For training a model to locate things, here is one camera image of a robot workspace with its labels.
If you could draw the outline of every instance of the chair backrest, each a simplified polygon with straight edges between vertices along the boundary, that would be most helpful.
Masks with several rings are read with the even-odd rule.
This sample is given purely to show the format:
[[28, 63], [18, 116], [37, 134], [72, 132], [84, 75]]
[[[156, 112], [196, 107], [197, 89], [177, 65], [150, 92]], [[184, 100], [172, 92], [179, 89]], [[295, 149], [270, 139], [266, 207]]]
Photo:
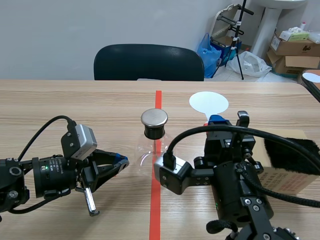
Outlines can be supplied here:
[[93, 69], [95, 80], [203, 81], [205, 75], [196, 52], [153, 44], [106, 46], [95, 56]]

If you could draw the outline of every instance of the white pedestal sink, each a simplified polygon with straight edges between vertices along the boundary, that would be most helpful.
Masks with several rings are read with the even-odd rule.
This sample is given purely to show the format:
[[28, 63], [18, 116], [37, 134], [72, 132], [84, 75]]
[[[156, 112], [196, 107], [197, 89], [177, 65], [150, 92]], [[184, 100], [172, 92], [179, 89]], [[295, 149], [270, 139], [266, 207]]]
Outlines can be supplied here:
[[307, 0], [253, 0], [260, 6], [265, 7], [264, 16], [260, 23], [258, 32], [255, 36], [251, 52], [264, 58], [274, 31], [276, 29], [278, 19], [282, 9], [295, 9], [306, 3]]

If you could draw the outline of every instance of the white paper circle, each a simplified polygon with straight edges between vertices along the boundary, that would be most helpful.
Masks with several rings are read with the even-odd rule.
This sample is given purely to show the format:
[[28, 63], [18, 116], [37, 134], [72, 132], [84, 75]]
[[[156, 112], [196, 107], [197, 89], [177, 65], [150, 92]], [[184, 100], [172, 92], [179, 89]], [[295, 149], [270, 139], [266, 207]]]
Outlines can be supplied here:
[[302, 77], [310, 82], [320, 83], [320, 76], [314, 73], [305, 72], [304, 74], [302, 74]]
[[201, 91], [193, 94], [189, 103], [193, 109], [205, 114], [209, 120], [211, 115], [216, 115], [228, 109], [228, 100], [219, 93], [212, 91]]

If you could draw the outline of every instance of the black tripod stand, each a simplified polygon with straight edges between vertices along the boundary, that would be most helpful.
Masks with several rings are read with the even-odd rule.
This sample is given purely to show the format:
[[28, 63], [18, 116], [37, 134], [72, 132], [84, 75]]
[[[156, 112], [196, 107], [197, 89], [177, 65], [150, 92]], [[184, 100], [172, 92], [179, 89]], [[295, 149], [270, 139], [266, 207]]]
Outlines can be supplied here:
[[[241, 73], [241, 79], [244, 80], [244, 75], [242, 73], [242, 69], [241, 69], [241, 64], [240, 64], [240, 60], [239, 60], [239, 31], [240, 30], [240, 26], [241, 26], [241, 23], [242, 23], [242, 17], [244, 15], [244, 12], [246, 12], [247, 14], [250, 14], [250, 15], [253, 15], [254, 12], [253, 11], [250, 11], [248, 9], [246, 9], [246, 3], [247, 3], [247, 0], [243, 0], [243, 4], [242, 6], [240, 4], [238, 4], [238, 9], [241, 10], [240, 12], [240, 17], [239, 17], [239, 20], [236, 22], [236, 29], [235, 29], [235, 34], [234, 34], [234, 37], [233, 37], [233, 40], [232, 40], [232, 44], [231, 44], [231, 47], [228, 51], [228, 53], [225, 55], [225, 57], [223, 58], [223, 60], [221, 61], [222, 63], [225, 61], [225, 59], [227, 58], [226, 62], [225, 62], [225, 65], [224, 67], [227, 66], [227, 63], [229, 61], [229, 58], [230, 58], [230, 55], [231, 55], [231, 52], [232, 50], [235, 50], [235, 54], [236, 54], [236, 58], [238, 60], [238, 64], [239, 64], [239, 69], [240, 69], [240, 73]], [[221, 21], [224, 21], [226, 23], [230, 23], [230, 22], [233, 22], [232, 19], [228, 19], [226, 17], [222, 17], [220, 18]], [[215, 76], [216, 72], [218, 71], [218, 69], [220, 68], [221, 64], [219, 64], [219, 66], [216, 68], [214, 74], [212, 75], [212, 78]]]

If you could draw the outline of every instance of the clear glass flask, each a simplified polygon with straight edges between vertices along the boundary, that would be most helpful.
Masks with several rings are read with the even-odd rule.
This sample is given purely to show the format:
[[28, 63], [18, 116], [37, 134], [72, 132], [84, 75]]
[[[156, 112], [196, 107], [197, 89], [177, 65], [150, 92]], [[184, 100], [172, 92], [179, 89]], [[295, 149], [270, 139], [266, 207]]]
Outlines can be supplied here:
[[168, 121], [167, 113], [158, 108], [152, 108], [141, 115], [144, 134], [138, 139], [135, 148], [136, 169], [143, 176], [152, 176], [152, 166], [167, 149], [172, 138], [165, 131]]

